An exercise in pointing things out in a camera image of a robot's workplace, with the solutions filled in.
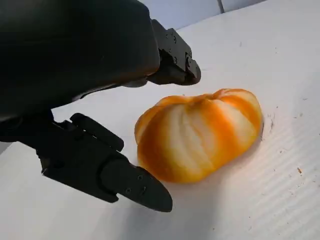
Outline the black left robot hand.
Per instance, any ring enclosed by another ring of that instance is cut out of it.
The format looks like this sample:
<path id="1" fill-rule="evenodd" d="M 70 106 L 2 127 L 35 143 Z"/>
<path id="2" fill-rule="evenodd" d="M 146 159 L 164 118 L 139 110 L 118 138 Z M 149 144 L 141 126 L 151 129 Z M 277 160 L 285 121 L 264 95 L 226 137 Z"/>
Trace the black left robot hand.
<path id="1" fill-rule="evenodd" d="M 137 0 L 0 3 L 0 140 L 33 148 L 44 176 L 103 201 L 173 208 L 164 185 L 122 155 L 120 137 L 81 113 L 56 122 L 52 109 L 121 86 L 200 79 L 190 46 Z"/>

